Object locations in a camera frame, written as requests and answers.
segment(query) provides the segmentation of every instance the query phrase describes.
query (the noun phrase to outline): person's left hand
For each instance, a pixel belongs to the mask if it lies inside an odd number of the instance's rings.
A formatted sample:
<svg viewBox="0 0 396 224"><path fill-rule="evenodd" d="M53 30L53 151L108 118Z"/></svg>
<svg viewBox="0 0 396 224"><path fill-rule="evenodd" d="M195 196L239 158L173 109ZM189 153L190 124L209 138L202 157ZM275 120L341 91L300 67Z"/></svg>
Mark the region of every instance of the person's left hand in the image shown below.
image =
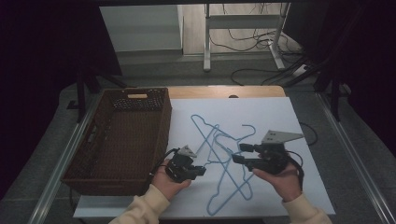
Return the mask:
<svg viewBox="0 0 396 224"><path fill-rule="evenodd" d="M191 184L191 180L185 180L182 183L176 183L165 172L165 166L168 164L169 159L166 159L163 164L158 168L157 173L154 175L151 184L154 185L167 199L171 199L182 189Z"/></svg>

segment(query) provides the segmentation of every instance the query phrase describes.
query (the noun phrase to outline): sweatshirt sleeve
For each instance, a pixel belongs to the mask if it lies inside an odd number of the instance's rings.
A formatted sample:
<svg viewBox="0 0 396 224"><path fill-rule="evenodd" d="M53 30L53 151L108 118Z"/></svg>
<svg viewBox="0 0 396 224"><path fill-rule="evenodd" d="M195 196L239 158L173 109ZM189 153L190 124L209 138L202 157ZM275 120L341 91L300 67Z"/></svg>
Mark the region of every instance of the sweatshirt sleeve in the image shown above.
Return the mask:
<svg viewBox="0 0 396 224"><path fill-rule="evenodd" d="M332 224L326 213L314 206L302 194L289 203L282 203L293 224Z"/></svg>
<svg viewBox="0 0 396 224"><path fill-rule="evenodd" d="M169 204L165 196L153 185L150 185L145 195L134 196L134 201L110 224L159 223L160 214Z"/></svg>

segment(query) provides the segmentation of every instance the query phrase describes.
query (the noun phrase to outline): basket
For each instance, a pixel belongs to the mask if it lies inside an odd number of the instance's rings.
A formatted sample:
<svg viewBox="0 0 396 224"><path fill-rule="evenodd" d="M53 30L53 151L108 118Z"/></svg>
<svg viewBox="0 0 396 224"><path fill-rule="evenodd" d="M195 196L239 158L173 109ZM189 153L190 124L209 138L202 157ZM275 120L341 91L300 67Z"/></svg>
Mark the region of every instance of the basket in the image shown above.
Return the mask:
<svg viewBox="0 0 396 224"><path fill-rule="evenodd" d="M139 195L168 145L168 89L104 90L62 182L83 195Z"/></svg>

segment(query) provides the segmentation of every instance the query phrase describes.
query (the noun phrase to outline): white desk leg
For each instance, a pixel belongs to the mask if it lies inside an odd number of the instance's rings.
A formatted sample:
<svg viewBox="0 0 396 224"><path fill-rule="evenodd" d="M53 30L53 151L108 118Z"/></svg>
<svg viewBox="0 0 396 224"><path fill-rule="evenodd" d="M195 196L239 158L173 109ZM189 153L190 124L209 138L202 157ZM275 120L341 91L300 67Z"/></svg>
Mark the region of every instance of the white desk leg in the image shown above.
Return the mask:
<svg viewBox="0 0 396 224"><path fill-rule="evenodd" d="M204 71L210 71L210 41L209 41L209 23L210 23L210 14L209 14L209 4L206 4L206 16L205 16L205 49L204 49Z"/></svg>
<svg viewBox="0 0 396 224"><path fill-rule="evenodd" d="M276 33L274 37L274 41L268 41L268 44L270 45L270 50L273 55L273 58L276 63L276 67L278 70L284 70L285 69L285 64L283 64L282 58L279 55L278 48L277 48L277 43L279 42L280 34L283 29L283 25L285 23L286 19L286 14L288 12L290 3L287 3L284 8L281 9L280 16L279 16L279 22L278 26L276 28Z"/></svg>

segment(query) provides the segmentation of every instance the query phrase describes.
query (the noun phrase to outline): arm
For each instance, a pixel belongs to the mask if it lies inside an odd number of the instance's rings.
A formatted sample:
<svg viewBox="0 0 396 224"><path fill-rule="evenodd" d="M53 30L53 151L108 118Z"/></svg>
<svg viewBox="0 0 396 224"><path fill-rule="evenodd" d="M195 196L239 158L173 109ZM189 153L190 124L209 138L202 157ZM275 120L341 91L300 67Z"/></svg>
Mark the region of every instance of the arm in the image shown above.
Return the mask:
<svg viewBox="0 0 396 224"><path fill-rule="evenodd" d="M134 201L110 224L158 223L160 214L169 206L171 199L180 190L188 187L191 180L175 183L165 172L165 160L152 179L145 195L134 196Z"/></svg>
<svg viewBox="0 0 396 224"><path fill-rule="evenodd" d="M297 176L297 169L289 163L282 173L271 175L259 169L253 174L268 181L283 199L283 206L288 211L291 223L295 224L331 224L329 217L314 207L304 196Z"/></svg>

